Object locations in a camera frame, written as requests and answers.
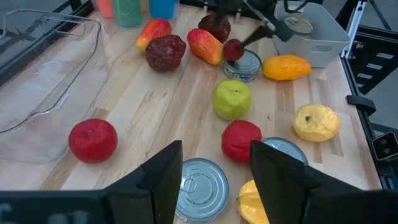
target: white container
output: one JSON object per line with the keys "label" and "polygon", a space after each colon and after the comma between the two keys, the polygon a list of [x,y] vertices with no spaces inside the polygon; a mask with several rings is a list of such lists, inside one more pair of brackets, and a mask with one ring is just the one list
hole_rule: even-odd
{"label": "white container", "polygon": [[[302,2],[289,1],[290,9]],[[312,23],[314,30],[310,35],[294,35],[283,42],[276,35],[272,39],[279,54],[295,54],[308,60],[312,67],[325,68],[349,44],[350,37],[339,23],[321,5],[308,3],[301,13],[285,12],[282,1],[275,7],[275,17],[283,21],[286,17],[302,17]]]}
{"label": "white container", "polygon": [[[65,26],[71,25],[74,28],[67,31]],[[72,127],[87,116],[108,79],[101,24],[18,10],[6,15],[2,28],[6,31],[0,36],[0,70],[23,54],[32,61],[1,74],[12,78],[6,83],[1,79],[0,159],[54,161],[68,149]],[[29,41],[11,34],[18,31]]]}

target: orange cup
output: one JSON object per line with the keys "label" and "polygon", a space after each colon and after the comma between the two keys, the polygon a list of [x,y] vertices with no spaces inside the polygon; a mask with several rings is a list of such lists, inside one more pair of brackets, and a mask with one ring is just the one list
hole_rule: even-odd
{"label": "orange cup", "polygon": [[112,0],[96,0],[98,9],[103,17],[112,18],[113,17],[113,8],[112,8]]}

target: black cable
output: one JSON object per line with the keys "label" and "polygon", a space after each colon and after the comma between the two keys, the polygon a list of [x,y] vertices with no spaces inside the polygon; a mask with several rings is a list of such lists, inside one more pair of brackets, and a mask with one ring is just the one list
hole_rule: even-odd
{"label": "black cable", "polygon": [[374,2],[374,0],[369,0],[369,2],[371,3],[371,5],[373,6],[374,11],[376,12],[378,18],[380,19],[381,23],[383,24],[384,28],[386,28],[387,30],[391,30],[390,25],[388,24],[388,22],[386,21],[386,19],[384,18],[384,16],[382,15],[380,9],[378,8],[378,6],[376,5],[376,3]]}

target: blue cup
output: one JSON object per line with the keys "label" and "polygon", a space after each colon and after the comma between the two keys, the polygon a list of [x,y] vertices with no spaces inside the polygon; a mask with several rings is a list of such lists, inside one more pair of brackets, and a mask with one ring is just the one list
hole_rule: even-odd
{"label": "blue cup", "polygon": [[171,19],[175,0],[149,0],[149,13],[153,18]]}

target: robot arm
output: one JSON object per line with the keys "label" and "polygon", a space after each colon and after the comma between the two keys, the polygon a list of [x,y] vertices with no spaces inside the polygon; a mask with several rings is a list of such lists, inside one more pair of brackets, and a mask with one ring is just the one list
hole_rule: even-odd
{"label": "robot arm", "polygon": [[[228,1],[230,0],[219,1],[219,11],[216,13],[215,19],[216,24],[219,24],[222,18],[226,16]],[[264,37],[272,38],[276,35],[280,40],[286,42],[293,36],[293,31],[291,31],[283,21],[279,21],[274,16],[273,8],[276,5],[277,0],[243,0],[243,2],[260,18],[262,25],[243,41],[242,47]],[[295,9],[291,9],[289,7],[289,1],[284,0],[284,9],[288,13],[299,13],[300,10],[309,2],[322,4],[323,0],[305,0]]]}

